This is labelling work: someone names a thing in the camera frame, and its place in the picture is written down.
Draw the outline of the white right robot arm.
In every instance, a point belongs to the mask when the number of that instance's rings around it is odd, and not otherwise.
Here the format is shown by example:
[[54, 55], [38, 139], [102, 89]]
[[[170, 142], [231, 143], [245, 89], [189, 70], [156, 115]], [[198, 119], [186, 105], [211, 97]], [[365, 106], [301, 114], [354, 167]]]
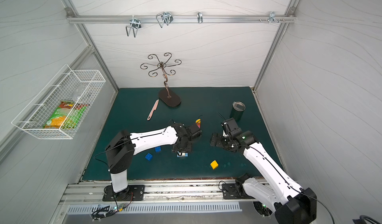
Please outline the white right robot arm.
[[243, 132], [234, 118], [222, 124], [223, 134], [213, 133], [211, 146], [241, 153], [266, 179], [260, 183], [249, 174], [234, 184], [221, 185], [224, 199], [256, 199], [256, 209], [264, 216], [274, 215], [279, 224], [310, 224], [317, 217], [316, 194], [303, 189], [270, 157], [252, 132]]

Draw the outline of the light blue lego plate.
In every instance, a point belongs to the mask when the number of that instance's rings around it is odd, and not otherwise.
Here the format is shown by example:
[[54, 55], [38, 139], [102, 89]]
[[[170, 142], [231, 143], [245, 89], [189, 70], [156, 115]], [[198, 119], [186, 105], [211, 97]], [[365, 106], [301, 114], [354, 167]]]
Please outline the light blue lego plate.
[[188, 153], [186, 152], [177, 153], [177, 157], [188, 157]]

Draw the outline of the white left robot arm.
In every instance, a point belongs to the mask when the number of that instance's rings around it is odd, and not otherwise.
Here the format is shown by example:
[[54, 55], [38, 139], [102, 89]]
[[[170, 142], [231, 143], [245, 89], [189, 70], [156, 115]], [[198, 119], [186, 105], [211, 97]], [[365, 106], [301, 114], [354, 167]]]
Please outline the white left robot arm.
[[105, 148], [111, 184], [104, 189], [103, 201], [141, 201], [143, 185], [128, 185], [127, 170], [133, 156], [151, 148], [163, 145], [172, 146], [174, 153], [189, 153], [192, 145], [202, 135], [200, 127], [194, 123], [186, 126], [174, 123], [163, 129], [144, 133], [120, 131]]

